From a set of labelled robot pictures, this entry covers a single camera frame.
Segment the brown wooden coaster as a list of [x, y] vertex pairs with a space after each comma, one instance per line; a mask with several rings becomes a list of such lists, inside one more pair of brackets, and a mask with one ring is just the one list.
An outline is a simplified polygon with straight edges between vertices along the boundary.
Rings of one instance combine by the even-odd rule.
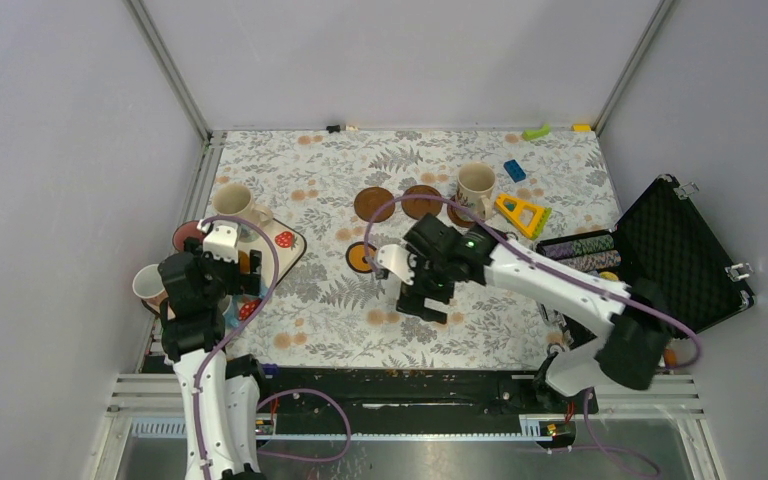
[[356, 215], [363, 221], [369, 222], [373, 214], [394, 199], [394, 195], [382, 187], [368, 187], [361, 190], [353, 201]]
[[476, 224], [476, 219], [483, 221], [479, 213], [473, 208], [457, 203], [454, 198], [447, 206], [447, 215], [454, 225], [462, 228], [473, 227]]
[[404, 192], [401, 202], [403, 212], [410, 218], [421, 220], [430, 214], [437, 216], [443, 207], [438, 190], [428, 185], [414, 185]]

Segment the brown wooden coaster top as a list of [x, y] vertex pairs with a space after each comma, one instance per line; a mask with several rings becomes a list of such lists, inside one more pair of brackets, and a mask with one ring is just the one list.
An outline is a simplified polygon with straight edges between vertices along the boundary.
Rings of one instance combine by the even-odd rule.
[[394, 199], [394, 195], [382, 187], [368, 187], [361, 190], [353, 201], [356, 215], [363, 221], [369, 222], [373, 214]]

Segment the cream mug with handle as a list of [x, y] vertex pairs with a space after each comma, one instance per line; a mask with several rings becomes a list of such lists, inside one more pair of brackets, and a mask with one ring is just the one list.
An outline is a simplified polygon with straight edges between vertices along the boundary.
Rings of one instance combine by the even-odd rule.
[[489, 165], [469, 163], [457, 175], [455, 202], [475, 214], [481, 221], [493, 215], [496, 175]]

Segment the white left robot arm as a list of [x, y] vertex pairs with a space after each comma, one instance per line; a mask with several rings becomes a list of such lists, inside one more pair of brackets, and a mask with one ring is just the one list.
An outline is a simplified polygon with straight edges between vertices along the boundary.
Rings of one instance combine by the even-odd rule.
[[167, 293], [158, 308], [161, 345], [181, 391], [188, 479], [260, 479], [256, 410], [269, 401], [270, 385], [251, 355], [228, 360], [225, 311], [260, 273], [243, 274], [235, 258], [223, 259], [189, 237], [182, 251], [158, 267]]

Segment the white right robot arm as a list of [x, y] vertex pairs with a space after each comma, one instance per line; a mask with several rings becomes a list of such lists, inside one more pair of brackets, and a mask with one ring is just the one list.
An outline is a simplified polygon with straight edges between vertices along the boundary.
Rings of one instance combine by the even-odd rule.
[[460, 232], [426, 215], [402, 242], [378, 248], [374, 264], [382, 276], [400, 280], [398, 311], [425, 321], [446, 321], [427, 301], [449, 304], [456, 283], [473, 282], [524, 295], [589, 330], [589, 341], [550, 354], [534, 374], [535, 402], [549, 412], [591, 387], [648, 390], [671, 338], [669, 325], [651, 305], [659, 296], [653, 283], [599, 279], [510, 242], [482, 223]]

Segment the yellow black-rimmed coaster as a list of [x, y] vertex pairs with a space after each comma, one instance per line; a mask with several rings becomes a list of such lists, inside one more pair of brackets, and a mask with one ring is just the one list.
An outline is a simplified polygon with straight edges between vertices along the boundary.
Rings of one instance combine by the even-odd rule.
[[374, 246], [365, 247], [362, 241], [351, 244], [345, 252], [345, 260], [348, 267], [355, 273], [371, 273], [372, 266], [367, 259], [368, 253], [374, 256], [376, 248]]

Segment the pink mug white inside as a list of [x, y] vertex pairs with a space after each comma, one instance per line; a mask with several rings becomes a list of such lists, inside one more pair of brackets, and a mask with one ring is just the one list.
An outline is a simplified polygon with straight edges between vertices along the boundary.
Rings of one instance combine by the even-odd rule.
[[168, 295], [163, 285], [158, 264], [143, 267], [132, 280], [133, 293], [153, 311], [158, 311]]

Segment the floral tablecloth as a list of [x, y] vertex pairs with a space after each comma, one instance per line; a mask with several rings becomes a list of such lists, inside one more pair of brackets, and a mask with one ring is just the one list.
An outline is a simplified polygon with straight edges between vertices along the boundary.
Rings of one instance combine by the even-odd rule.
[[[515, 159], [527, 178], [503, 168]], [[230, 132], [210, 187], [249, 187], [275, 218], [302, 234], [306, 251], [256, 319], [228, 345], [279, 366], [476, 368], [529, 370], [552, 352], [584, 341], [582, 329], [544, 320], [530, 298], [473, 283], [459, 284], [448, 323], [396, 311], [399, 283], [353, 272], [347, 248], [363, 239], [396, 243], [411, 226], [397, 210], [368, 227], [356, 195], [382, 187], [400, 195], [414, 185], [445, 196], [459, 169], [489, 165], [496, 189], [550, 207], [546, 239], [611, 228], [621, 211], [596, 136], [560, 130], [534, 141], [503, 131]]]

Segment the blue mug yellow inside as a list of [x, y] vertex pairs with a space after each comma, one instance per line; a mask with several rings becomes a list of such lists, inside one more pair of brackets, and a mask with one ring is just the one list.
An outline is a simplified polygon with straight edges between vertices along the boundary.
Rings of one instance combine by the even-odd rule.
[[[251, 273], [251, 260], [248, 253], [238, 252], [239, 270], [242, 275]], [[262, 302], [265, 293], [256, 295], [241, 294], [226, 298], [227, 305], [223, 312], [225, 326], [228, 331], [238, 327], [239, 323], [249, 318], [256, 307]]]

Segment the pink mug dark rim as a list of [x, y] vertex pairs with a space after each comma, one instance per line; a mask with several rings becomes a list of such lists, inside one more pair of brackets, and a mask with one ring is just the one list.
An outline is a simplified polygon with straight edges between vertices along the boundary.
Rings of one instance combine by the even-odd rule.
[[176, 253], [184, 252], [188, 246], [200, 247], [205, 234], [199, 229], [199, 220], [191, 220], [177, 227], [172, 236], [172, 245]]

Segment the cream mug far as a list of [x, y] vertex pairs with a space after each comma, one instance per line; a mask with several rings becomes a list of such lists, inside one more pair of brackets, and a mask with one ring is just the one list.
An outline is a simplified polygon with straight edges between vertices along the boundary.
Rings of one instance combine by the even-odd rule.
[[212, 205], [220, 215], [237, 217], [258, 227], [266, 227], [274, 219], [272, 211], [258, 204], [252, 191], [243, 184], [234, 183], [221, 187], [214, 195]]

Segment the white mushroom pattern tray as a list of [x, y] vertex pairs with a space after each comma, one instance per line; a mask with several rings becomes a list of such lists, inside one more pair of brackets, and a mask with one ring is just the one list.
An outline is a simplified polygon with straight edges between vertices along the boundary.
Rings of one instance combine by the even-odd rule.
[[[241, 233], [241, 237], [237, 242], [237, 249], [248, 253], [250, 250], [259, 250], [263, 254], [262, 264], [262, 287], [264, 292], [268, 291], [272, 285], [274, 274], [277, 271], [277, 282], [280, 282], [288, 273], [288, 271], [295, 266], [300, 260], [302, 255], [306, 251], [306, 240], [301, 233], [291, 229], [284, 223], [273, 220], [268, 226], [260, 227], [266, 234], [266, 238], [258, 235], [257, 232], [246, 230], [238, 227]], [[270, 246], [272, 245], [277, 254], [273, 255]], [[219, 302], [220, 311], [222, 314], [227, 305], [226, 297]], [[153, 311], [144, 302], [143, 306], [146, 307], [153, 315], [159, 317], [160, 310]]]

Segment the yellow toy shape sorter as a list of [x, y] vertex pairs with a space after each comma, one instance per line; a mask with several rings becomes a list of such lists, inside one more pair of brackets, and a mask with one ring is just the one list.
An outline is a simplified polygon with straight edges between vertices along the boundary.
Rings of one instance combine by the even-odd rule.
[[529, 240], [536, 240], [542, 234], [552, 213], [550, 207], [536, 205], [508, 194], [498, 195], [494, 207]]

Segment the blue toy brick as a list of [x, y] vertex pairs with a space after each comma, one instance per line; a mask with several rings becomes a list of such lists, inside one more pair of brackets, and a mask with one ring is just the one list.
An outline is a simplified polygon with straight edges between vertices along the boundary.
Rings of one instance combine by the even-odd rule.
[[527, 174], [519, 162], [515, 159], [503, 163], [503, 168], [514, 183], [519, 183], [527, 178]]

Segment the black poker chip case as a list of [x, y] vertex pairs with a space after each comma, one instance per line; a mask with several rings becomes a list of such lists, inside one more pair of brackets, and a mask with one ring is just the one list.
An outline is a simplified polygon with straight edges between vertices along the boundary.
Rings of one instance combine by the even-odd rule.
[[732, 260], [691, 201], [697, 190], [656, 178], [606, 230], [543, 240], [538, 254], [607, 280], [654, 282], [665, 310], [696, 333], [755, 303], [752, 269]]

